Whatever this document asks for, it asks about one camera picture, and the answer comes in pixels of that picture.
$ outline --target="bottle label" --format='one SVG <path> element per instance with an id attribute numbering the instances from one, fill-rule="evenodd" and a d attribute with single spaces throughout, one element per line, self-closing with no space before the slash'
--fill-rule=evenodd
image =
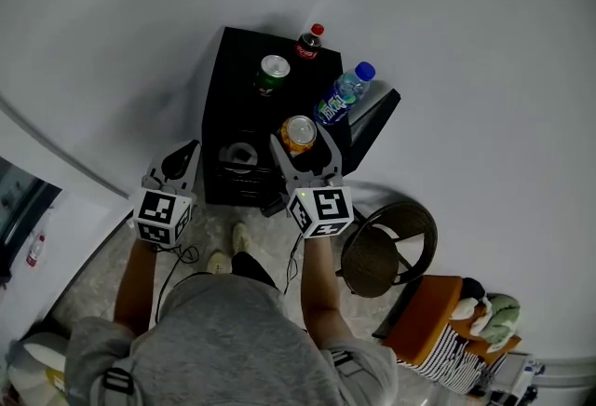
<path id="1" fill-rule="evenodd" d="M 294 49 L 296 51 L 296 55 L 306 60 L 313 60 L 318 54 L 318 51 L 306 50 L 300 47 L 300 44 L 296 44 Z"/>
<path id="2" fill-rule="evenodd" d="M 350 96 L 348 99 L 343 99 L 339 94 L 332 89 L 331 97 L 325 101 L 325 97 L 318 103 L 317 111 L 321 119 L 327 120 L 327 124 L 332 125 L 336 123 L 349 111 L 351 105 L 356 101 L 356 97 Z"/>

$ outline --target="green can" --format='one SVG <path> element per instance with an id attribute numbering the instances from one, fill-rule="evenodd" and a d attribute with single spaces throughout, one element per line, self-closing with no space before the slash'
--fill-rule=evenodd
<path id="1" fill-rule="evenodd" d="M 286 59 L 279 55 L 267 55 L 261 60 L 254 87 L 261 96 L 270 97 L 274 91 L 283 87 L 289 72 L 290 64 Z"/>

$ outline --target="black cable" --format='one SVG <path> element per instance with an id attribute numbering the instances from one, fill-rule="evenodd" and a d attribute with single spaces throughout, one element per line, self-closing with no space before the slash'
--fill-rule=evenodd
<path id="1" fill-rule="evenodd" d="M 286 267 L 286 288 L 283 291 L 284 295 L 288 292 L 290 282 L 292 282 L 298 275 L 298 263 L 296 262 L 296 259 L 294 259 L 294 254 L 298 250 L 298 244 L 300 243 L 301 240 L 302 240 L 302 234 L 300 234 L 298 236 L 298 238 L 296 239 L 296 242 L 294 242 L 294 247 L 291 249 L 291 252 L 290 252 L 290 259 L 288 261 L 288 266 Z"/>
<path id="2" fill-rule="evenodd" d="M 170 252 L 170 253 L 175 254 L 178 257 L 176 264 L 174 264 L 174 266 L 171 268 L 168 276 L 166 277 L 166 281 L 161 286 L 161 290 L 159 291 L 159 296 L 157 297 L 157 308 L 156 308 L 156 324 L 157 324 L 157 320 L 159 319 L 159 307 L 161 306 L 161 297 L 163 296 L 164 291 L 166 290 L 166 287 L 168 285 L 168 282 L 171 279 L 172 274 L 176 270 L 176 267 L 178 266 L 178 264 L 180 262 L 182 262 L 183 264 L 194 264 L 195 262 L 198 261 L 199 255 L 198 255 L 198 249 L 193 245 L 188 246 L 186 249 L 182 250 L 182 246 L 176 246 L 176 247 L 172 247 L 171 249 L 167 249 L 167 248 L 161 247 L 159 244 L 153 244 L 151 246 L 151 250 L 156 253 Z"/>

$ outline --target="soda can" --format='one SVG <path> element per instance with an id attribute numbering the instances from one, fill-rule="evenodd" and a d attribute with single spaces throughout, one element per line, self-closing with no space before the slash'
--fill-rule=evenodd
<path id="1" fill-rule="evenodd" d="M 290 72 L 290 64 L 279 55 L 267 55 L 261 60 L 261 68 L 254 81 L 259 94 L 269 97 L 283 86 L 283 82 Z"/>
<path id="2" fill-rule="evenodd" d="M 296 157 L 315 144 L 317 125 L 308 116 L 291 116 L 281 125 L 279 135 L 290 156 Z"/>

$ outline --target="blue bottle cap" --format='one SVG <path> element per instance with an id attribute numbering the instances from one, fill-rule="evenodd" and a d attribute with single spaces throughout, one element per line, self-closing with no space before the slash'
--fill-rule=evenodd
<path id="1" fill-rule="evenodd" d="M 370 65 L 367 61 L 361 61 L 358 66 L 356 67 L 356 75 L 359 77 L 360 80 L 364 80 L 368 82 L 374 78 L 376 75 L 376 71 L 374 67 Z"/>

